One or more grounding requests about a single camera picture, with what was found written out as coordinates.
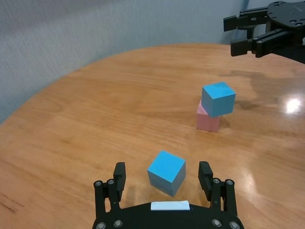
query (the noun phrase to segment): blue cube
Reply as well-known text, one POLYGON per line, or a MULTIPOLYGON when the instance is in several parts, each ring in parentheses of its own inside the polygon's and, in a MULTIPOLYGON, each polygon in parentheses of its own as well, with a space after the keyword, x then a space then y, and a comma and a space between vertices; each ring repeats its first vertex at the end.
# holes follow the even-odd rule
POLYGON ((186 176, 185 160, 161 151, 147 172, 152 186, 174 197, 186 176))
POLYGON ((202 87, 201 105, 210 117, 233 112, 236 93, 225 82, 202 87))

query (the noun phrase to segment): pink cube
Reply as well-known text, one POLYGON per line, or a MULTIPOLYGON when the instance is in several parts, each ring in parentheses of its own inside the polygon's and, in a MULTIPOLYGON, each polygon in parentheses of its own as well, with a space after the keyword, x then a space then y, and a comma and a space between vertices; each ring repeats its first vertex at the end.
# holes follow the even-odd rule
POLYGON ((210 117, 205 109, 201 106, 201 100, 198 105, 196 114, 196 128, 198 130, 217 132, 219 129, 220 116, 210 117))

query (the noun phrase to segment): wood grain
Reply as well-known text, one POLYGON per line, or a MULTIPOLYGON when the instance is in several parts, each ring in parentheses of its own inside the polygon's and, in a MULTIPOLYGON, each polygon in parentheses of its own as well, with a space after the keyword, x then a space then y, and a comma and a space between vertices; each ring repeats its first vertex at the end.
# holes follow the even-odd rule
POLYGON ((283 57, 231 57, 229 46, 181 44, 92 63, 31 98, 0 127, 0 228, 83 229, 93 182, 126 163, 121 207, 189 200, 208 206, 198 163, 236 182, 247 229, 305 225, 305 68, 283 57), (219 133, 195 129, 203 84, 237 93, 219 133), (160 150, 187 160, 175 198, 149 184, 160 150))

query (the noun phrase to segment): robotic arm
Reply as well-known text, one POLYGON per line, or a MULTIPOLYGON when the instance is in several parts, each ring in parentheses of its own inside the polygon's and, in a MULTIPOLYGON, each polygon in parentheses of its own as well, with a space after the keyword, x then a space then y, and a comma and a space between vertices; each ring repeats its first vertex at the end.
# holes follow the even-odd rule
POLYGON ((231 41, 231 55, 251 51, 257 58, 274 53, 305 63, 305 1, 276 1, 268 7, 242 10, 239 17, 224 18, 224 31, 247 30, 247 38, 231 41), (256 25, 266 24, 266 33, 253 37, 256 25))
POLYGON ((209 163, 199 163, 198 178, 209 208, 190 204, 190 210, 151 210, 151 203, 120 208, 124 190, 125 163, 116 164, 113 179, 94 182, 96 220, 92 229, 244 229, 237 217, 234 181, 213 178, 209 163), (111 209, 106 212, 105 199, 111 209))

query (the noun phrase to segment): stacked cubes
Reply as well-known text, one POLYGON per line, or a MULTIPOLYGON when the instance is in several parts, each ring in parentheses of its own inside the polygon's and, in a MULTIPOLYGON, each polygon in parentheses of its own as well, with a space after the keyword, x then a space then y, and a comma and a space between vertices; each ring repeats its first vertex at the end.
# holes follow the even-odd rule
POLYGON ((217 132, 220 116, 233 112, 236 93, 225 82, 203 86, 196 128, 217 132))
POLYGON ((152 186, 173 197, 186 176, 185 160, 161 151, 147 172, 152 186))

